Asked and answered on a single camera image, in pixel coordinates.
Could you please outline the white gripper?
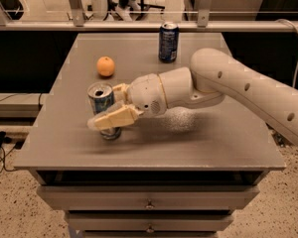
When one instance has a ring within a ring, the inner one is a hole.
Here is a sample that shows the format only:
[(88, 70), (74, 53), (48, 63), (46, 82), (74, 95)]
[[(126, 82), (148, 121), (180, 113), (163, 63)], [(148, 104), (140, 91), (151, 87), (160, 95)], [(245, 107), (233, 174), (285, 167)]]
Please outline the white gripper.
[(134, 124), (141, 115), (151, 118), (162, 115), (167, 110), (164, 88), (157, 74), (138, 77), (129, 85), (117, 84), (112, 90), (118, 103), (90, 118), (87, 121), (89, 129), (102, 131), (124, 127)]

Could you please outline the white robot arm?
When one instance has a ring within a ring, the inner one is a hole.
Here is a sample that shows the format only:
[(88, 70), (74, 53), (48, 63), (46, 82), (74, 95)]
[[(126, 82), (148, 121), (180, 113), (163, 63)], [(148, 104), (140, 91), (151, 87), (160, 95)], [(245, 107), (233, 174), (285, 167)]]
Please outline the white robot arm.
[(298, 90), (216, 49), (194, 52), (188, 67), (115, 85), (113, 94), (113, 105), (90, 118), (89, 129), (129, 126), (175, 107), (210, 107), (229, 96), (298, 147)]

